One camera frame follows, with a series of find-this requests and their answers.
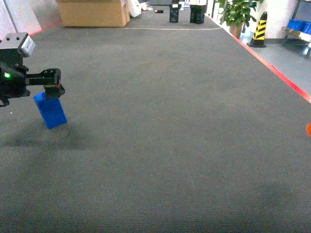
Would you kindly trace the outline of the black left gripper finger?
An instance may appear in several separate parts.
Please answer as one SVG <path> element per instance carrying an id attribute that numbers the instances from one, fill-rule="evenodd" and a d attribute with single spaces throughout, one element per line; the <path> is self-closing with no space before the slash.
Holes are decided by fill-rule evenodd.
<path id="1" fill-rule="evenodd" d="M 27 74 L 25 83 L 26 85 L 42 85 L 47 99 L 60 98 L 65 94 L 65 89 L 61 84 L 61 70 L 58 68 L 49 68 L 40 73 Z"/>

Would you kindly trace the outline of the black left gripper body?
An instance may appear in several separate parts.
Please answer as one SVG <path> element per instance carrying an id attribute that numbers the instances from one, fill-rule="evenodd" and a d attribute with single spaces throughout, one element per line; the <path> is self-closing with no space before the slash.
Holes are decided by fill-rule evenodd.
<path id="1" fill-rule="evenodd" d="M 23 55 L 17 49 L 0 49 L 0 106 L 10 104 L 9 99 L 27 97 L 26 74 Z"/>

